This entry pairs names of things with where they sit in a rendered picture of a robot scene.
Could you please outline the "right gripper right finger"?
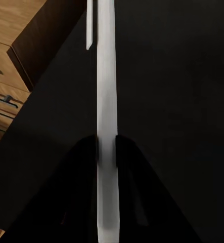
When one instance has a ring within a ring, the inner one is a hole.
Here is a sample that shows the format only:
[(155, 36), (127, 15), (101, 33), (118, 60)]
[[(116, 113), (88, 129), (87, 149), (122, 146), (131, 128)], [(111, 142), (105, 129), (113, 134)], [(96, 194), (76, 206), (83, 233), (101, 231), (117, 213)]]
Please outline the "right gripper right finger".
[[(120, 243), (203, 243), (137, 144), (117, 136)], [(137, 223), (131, 180), (149, 226)]]

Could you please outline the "pen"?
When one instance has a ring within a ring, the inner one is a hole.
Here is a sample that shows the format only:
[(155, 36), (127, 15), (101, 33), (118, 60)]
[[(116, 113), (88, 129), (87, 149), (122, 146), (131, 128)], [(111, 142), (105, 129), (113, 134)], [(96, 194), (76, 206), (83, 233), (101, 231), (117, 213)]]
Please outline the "pen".
[[(86, 48), (93, 44), (93, 0), (87, 0)], [(98, 243), (120, 243), (114, 0), (97, 0)]]

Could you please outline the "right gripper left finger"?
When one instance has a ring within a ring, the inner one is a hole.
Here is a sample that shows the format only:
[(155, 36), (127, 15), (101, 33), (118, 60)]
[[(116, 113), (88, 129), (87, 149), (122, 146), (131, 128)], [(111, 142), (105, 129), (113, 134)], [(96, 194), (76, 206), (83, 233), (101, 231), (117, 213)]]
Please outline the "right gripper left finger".
[(87, 243), (94, 135), (77, 141), (0, 238), (0, 243)]

